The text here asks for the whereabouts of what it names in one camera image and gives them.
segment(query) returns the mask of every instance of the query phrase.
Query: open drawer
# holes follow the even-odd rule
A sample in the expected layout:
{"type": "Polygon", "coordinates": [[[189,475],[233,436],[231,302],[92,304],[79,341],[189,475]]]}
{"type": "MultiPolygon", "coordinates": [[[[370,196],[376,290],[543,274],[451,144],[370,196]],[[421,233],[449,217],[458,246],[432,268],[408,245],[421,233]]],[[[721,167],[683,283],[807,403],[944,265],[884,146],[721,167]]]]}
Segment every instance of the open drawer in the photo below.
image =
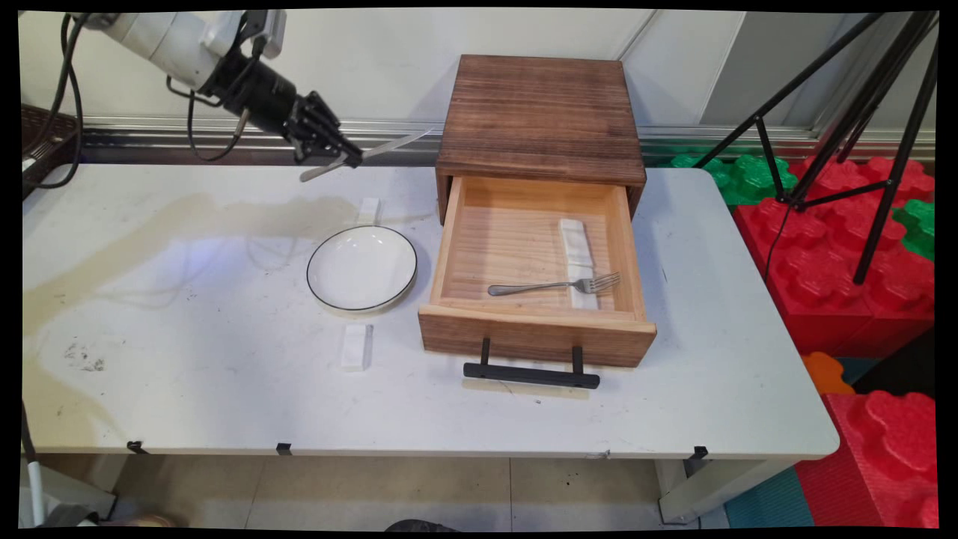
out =
{"type": "MultiPolygon", "coordinates": [[[[454,177],[429,304],[426,350],[475,354],[490,340],[507,358],[636,366],[655,338],[646,321],[626,188],[583,182],[454,177]],[[568,281],[559,220],[584,223],[596,275],[622,281],[598,310],[574,309],[568,288],[490,296],[490,285],[568,281]]],[[[488,356],[487,344],[484,356],[488,356]]]]}

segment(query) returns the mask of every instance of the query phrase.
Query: black basket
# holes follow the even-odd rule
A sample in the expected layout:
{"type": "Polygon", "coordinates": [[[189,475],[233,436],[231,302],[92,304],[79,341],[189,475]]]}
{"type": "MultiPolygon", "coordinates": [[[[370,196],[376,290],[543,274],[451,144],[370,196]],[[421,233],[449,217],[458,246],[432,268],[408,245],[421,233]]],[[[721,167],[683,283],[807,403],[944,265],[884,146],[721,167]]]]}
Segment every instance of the black basket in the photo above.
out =
{"type": "MultiPolygon", "coordinates": [[[[43,124],[50,117],[50,111],[37,106],[20,104],[20,153],[23,160],[36,160],[23,173],[26,181],[39,183],[56,167],[73,162],[74,152],[77,150],[77,141],[80,134],[80,124],[77,119],[66,114],[58,114],[46,140],[40,142],[30,154],[23,153],[27,145],[34,141],[43,124]]],[[[32,186],[23,184],[23,199],[34,190],[32,186]]]]}

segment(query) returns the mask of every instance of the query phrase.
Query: tiled floor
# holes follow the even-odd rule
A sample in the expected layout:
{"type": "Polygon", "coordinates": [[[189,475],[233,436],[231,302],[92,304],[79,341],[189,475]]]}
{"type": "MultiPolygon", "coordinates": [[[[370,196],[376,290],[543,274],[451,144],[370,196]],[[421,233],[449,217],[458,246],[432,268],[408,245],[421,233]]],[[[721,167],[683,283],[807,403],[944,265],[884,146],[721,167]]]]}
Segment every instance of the tiled floor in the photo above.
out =
{"type": "MultiPolygon", "coordinates": [[[[698,528],[661,525],[648,460],[144,455],[129,458],[116,492],[114,520],[156,512],[190,527],[698,528]]],[[[702,521],[727,527],[721,510],[702,521]]]]}

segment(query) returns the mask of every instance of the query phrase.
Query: black rim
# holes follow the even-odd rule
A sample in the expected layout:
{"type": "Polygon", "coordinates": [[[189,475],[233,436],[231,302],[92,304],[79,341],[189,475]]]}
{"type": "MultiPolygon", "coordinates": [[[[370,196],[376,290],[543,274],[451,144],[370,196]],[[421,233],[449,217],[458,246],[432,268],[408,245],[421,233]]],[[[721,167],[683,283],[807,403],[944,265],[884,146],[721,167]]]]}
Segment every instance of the black rim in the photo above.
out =
{"type": "Polygon", "coordinates": [[[392,229],[392,228],[390,228],[390,227],[388,227],[388,226],[380,226],[380,225],[378,225],[378,224],[361,224],[361,225],[359,225],[359,226],[352,226],[352,227],[350,227],[350,228],[344,228],[343,230],[340,230],[339,232],[336,232],[335,234],[329,236],[329,238],[323,240],[323,243],[322,243],[322,244],[319,244],[319,247],[317,247],[316,250],[314,250],[314,251],[312,252],[312,254],[309,256],[309,262],[306,264],[306,286],[309,287],[309,291],[312,293],[312,295],[313,295],[316,299],[318,299],[323,305],[328,305],[328,306],[330,306],[330,307],[333,307],[333,309],[339,309],[340,311],[370,311],[370,310],[372,310],[372,309],[375,309],[376,307],[381,307],[381,306],[383,306],[383,305],[389,303],[390,301],[393,301],[393,300],[396,299],[397,297],[401,296],[402,293],[406,292],[406,291],[409,289],[409,285],[410,285],[410,284],[413,282],[413,280],[416,278],[416,273],[418,273],[418,272],[419,272],[419,254],[416,252],[416,247],[413,246],[413,243],[409,241],[409,238],[406,238],[405,236],[402,235],[402,233],[400,233],[399,231],[394,230],[394,229],[392,229]],[[312,259],[315,258],[316,253],[319,252],[319,249],[323,248],[323,246],[326,244],[326,242],[328,242],[329,240],[335,238],[336,236],[338,236],[338,235],[340,235],[340,234],[342,234],[342,233],[344,233],[344,232],[349,232],[350,230],[356,230],[357,228],[385,228],[386,230],[389,230],[389,231],[391,231],[391,232],[395,232],[399,237],[401,237],[403,240],[405,240],[405,242],[406,242],[407,244],[409,244],[409,248],[413,249],[413,274],[409,277],[409,280],[406,282],[406,284],[402,286],[402,289],[399,290],[399,292],[396,293],[396,295],[390,297],[389,299],[387,299],[387,300],[385,300],[385,301],[383,301],[383,302],[381,302],[381,303],[377,303],[376,305],[372,305],[372,306],[370,306],[370,307],[359,307],[359,308],[357,308],[357,309],[348,309],[348,308],[346,308],[346,307],[339,307],[339,306],[337,306],[337,305],[333,305],[333,304],[329,303],[329,301],[324,300],[322,297],[319,296],[318,293],[316,293],[315,290],[312,289],[312,284],[309,282],[309,267],[312,266],[312,259]]]}

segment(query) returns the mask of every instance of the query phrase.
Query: white table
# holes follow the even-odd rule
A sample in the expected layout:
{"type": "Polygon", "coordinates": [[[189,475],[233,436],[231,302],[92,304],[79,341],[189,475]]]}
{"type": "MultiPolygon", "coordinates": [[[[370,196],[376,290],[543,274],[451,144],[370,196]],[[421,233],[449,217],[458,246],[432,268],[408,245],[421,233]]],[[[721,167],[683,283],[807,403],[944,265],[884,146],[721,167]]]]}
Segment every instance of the white table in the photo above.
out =
{"type": "MultiPolygon", "coordinates": [[[[54,172],[55,181],[64,170],[54,172]]],[[[633,221],[658,337],[596,390],[464,379],[425,352],[442,229],[427,168],[84,165],[23,203],[23,394],[40,452],[659,459],[681,521],[838,447],[838,435],[704,172],[649,169],[633,221]],[[415,246],[388,312],[309,292],[309,255],[364,197],[415,246]],[[372,366],[338,367],[342,328],[374,324],[372,366]],[[684,480],[695,446],[714,459],[684,480]]],[[[536,362],[502,362],[546,366],[536,362]]],[[[554,364],[552,368],[563,368],[554,364]]]]}

